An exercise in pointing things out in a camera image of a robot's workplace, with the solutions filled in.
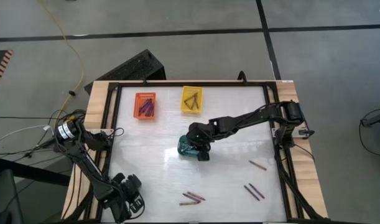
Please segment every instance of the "concrete floor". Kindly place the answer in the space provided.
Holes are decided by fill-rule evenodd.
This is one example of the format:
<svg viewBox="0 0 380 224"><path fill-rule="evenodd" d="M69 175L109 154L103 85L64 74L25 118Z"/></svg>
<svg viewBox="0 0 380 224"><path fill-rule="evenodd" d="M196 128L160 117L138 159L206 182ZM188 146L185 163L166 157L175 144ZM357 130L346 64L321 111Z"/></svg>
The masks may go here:
<svg viewBox="0 0 380 224"><path fill-rule="evenodd" d="M380 24L380 1L262 1L269 27ZM68 35L198 29L260 28L253 0L239 1L47 1ZM37 1L0 1L0 37L60 35ZM359 119L380 108L380 29L271 33L282 79L295 80L309 125L318 176L330 218L380 223L380 157L367 153L358 139ZM149 49L164 65L169 80L273 80L263 33L131 37L70 41L86 68L85 83ZM80 77L80 66L62 41L0 42L14 55L0 84L0 116L50 116L61 107ZM67 110L85 109L83 91ZM44 124L42 120L0 119L0 137L10 131ZM12 136L0 151L34 146L41 130ZM366 130L367 144L380 152L380 127ZM54 152L23 159L23 164L55 157ZM38 164L49 167L55 161ZM58 161L64 170L67 163ZM32 197L35 185L22 194ZM64 195L65 188L53 189ZM51 199L25 200L41 209ZM61 210L62 201L44 211ZM24 212L29 223L34 218Z"/></svg>

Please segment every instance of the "table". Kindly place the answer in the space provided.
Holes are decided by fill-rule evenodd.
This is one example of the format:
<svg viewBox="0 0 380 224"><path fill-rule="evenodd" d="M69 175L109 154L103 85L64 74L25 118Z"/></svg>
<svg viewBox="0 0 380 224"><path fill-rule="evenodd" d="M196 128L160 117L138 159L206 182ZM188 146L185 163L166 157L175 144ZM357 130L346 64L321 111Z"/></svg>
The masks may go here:
<svg viewBox="0 0 380 224"><path fill-rule="evenodd" d="M142 81L119 81L119 82L120 83L141 83ZM238 81L237 80L236 81L232 81L232 80L149 81L149 83L175 83L175 82L192 82L192 83L238 82L238 83L241 83L242 81L241 80L238 80ZM275 82L280 101L290 101L290 100L299 101L299 99L297 98L295 85L293 81L255 80L255 81L249 81L249 82ZM103 112L104 112L104 109L106 108L106 97L107 97L109 83L110 83L109 81L94 82L93 89L90 95L88 108L87 108L86 118L85 118L85 127L88 129L92 129L92 128L97 129L101 127L103 114L104 114ZM108 108L109 113L108 113L108 117L106 118L107 128L111 127L112 125L115 96L116 96L116 92L113 91L111 102L109 103L109 105L107 105L109 106ZM311 148L310 148L310 144L308 140L295 139L295 143L298 144L299 146L302 146L309 152L311 152ZM309 204L316 210L317 213L319 213L323 217L327 217L327 211L325 208L325 203L322 197L322 192L321 192L320 184L318 181L317 171L315 169L313 160L306 152L303 152L303 150L298 149L296 147L291 149L291 155L292 155L293 167L294 167L294 172L296 175L296 180L297 180L297 185L298 185L299 190L302 192L303 196L307 199ZM90 156L94 159L95 152L90 151ZM102 167L104 165L104 157L105 155L102 153L100 157L99 167ZM77 178L75 179L75 182L73 181L73 178L71 178L70 185L67 191L67 196L65 199L65 205L63 208L64 211L68 208L66 217L69 216L69 214L71 214L72 211L74 211L77 201L79 200L80 202L89 189L90 183L83 174L81 177L81 184L80 184L80 178L78 178L80 175L81 175L80 170L76 169ZM295 199L288 188L287 188L287 193L288 193L288 199L289 199L289 205L290 205L289 206L290 216L292 218L297 218L298 214L296 212ZM97 213L96 211L97 211L97 200L94 198L93 203L91 204L89 218L96 218L96 213Z"/></svg>

